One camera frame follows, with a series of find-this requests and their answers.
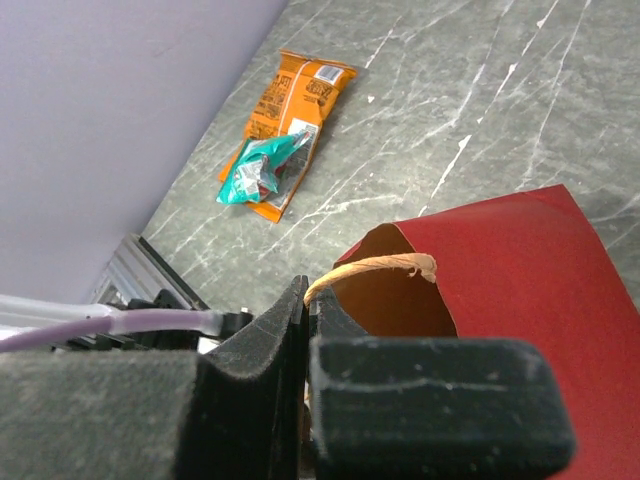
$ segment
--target paper bag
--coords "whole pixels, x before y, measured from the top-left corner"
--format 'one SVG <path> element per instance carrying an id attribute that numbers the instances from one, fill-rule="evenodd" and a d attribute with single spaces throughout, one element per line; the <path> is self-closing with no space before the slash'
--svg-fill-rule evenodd
<path id="1" fill-rule="evenodd" d="M 334 285 L 345 311 L 372 335 L 533 343 L 578 438 L 557 478 L 640 478 L 640 316 L 563 186 L 380 225 L 337 265 L 409 252 L 435 257 L 435 285 L 406 271 L 367 272 Z"/>

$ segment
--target beige rope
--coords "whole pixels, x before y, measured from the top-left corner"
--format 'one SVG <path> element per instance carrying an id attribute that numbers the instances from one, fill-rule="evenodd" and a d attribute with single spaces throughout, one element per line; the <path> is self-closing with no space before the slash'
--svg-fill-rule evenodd
<path id="1" fill-rule="evenodd" d="M 386 268 L 412 270 L 409 273 L 410 277 L 413 277 L 420 271 L 420 274 L 429 282 L 435 283 L 436 281 L 436 261 L 431 255 L 427 255 L 426 253 L 402 253 L 400 255 L 364 258 L 356 262 L 341 265 L 313 282 L 304 296 L 304 304 L 308 307 L 311 300 L 313 300 L 318 293 L 344 278 L 371 270 L 382 270 Z"/>

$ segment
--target marble table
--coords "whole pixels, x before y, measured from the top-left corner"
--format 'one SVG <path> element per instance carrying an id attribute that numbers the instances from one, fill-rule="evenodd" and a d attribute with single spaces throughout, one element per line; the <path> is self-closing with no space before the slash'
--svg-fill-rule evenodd
<path id="1" fill-rule="evenodd" d="M 564 183 L 640 305 L 638 23 L 636 0 L 292 0 L 144 235 L 213 308 L 260 312 L 381 222 Z M 216 176 L 285 46 L 363 74 L 271 224 Z"/>

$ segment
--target orange snack bag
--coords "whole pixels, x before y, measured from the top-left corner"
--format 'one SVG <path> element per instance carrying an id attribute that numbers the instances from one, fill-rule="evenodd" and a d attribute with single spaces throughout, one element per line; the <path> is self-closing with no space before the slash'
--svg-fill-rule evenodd
<path id="1" fill-rule="evenodd" d="M 279 174 L 278 193 L 260 203 L 246 205 L 272 222 L 280 221 L 289 201 L 311 165 L 322 125 L 336 103 L 338 95 L 356 77 L 354 68 L 331 60 L 307 58 L 281 50 L 282 61 L 271 85 L 262 94 L 244 129 L 247 138 L 263 140 L 292 135 L 303 130 L 312 138 L 294 153 Z M 218 176 L 227 178 L 240 149 Z"/>

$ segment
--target twisted paper handle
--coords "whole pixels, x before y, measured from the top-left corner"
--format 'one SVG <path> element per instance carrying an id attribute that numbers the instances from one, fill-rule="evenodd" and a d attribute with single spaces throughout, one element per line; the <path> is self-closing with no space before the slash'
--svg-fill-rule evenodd
<path id="1" fill-rule="evenodd" d="M 402 253 L 399 255 L 384 255 L 382 257 L 371 257 L 347 263 L 331 270 L 318 280 L 313 282 L 304 296 L 304 304 L 308 307 L 318 293 L 334 283 L 371 270 L 382 270 L 386 268 L 402 268 L 411 270 L 409 276 L 413 277 L 418 271 L 429 282 L 436 281 L 436 261 L 431 255 L 426 253 Z"/>

